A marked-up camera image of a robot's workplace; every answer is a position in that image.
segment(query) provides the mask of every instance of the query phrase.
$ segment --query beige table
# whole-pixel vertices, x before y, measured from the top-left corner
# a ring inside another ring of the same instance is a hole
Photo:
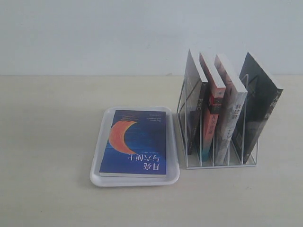
[[[0,226],[302,226],[303,76],[285,91],[257,167],[183,169],[169,186],[98,188],[89,171],[103,112],[164,105],[182,77],[0,77]]]

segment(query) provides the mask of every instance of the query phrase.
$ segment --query book cover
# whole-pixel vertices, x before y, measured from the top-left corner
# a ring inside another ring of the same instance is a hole
[[[202,122],[202,160],[207,161],[226,86],[214,64],[209,63],[204,53],[200,53],[199,61],[208,80]]]
[[[180,100],[179,117],[183,138],[185,138],[185,115],[187,117],[187,153],[189,155],[192,154],[193,143],[199,125],[198,123],[207,85],[207,79],[198,62],[198,57],[198,53],[197,55],[192,55],[191,50],[188,50],[184,83]]]
[[[165,177],[166,113],[116,110],[101,176]]]
[[[215,164],[219,166],[224,162],[247,90],[225,54],[216,55],[214,65],[226,86],[215,132]]]
[[[247,53],[240,79],[248,75],[248,91],[246,98],[246,117],[242,109],[232,141],[241,159],[243,148],[243,163],[246,163],[253,151],[261,132],[266,125],[274,107],[283,92],[278,81],[261,65],[251,53]],[[245,124],[244,139],[242,138],[243,124]]]

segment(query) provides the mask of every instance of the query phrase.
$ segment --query orange crescent moon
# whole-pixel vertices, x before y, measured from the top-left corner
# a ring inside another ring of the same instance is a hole
[[[137,122],[118,121],[112,126],[108,141],[114,149],[124,154],[136,154],[128,148],[124,141],[125,132],[135,123]]]

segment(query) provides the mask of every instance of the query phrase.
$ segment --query white book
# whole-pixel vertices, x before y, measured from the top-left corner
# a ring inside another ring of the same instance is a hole
[[[216,55],[214,65],[226,86],[215,137],[215,164],[222,165],[241,113],[247,90],[225,54]]]

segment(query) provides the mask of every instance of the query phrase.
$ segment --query blue book cover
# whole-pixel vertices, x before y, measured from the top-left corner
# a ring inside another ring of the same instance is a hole
[[[166,113],[116,110],[101,176],[166,176]]]

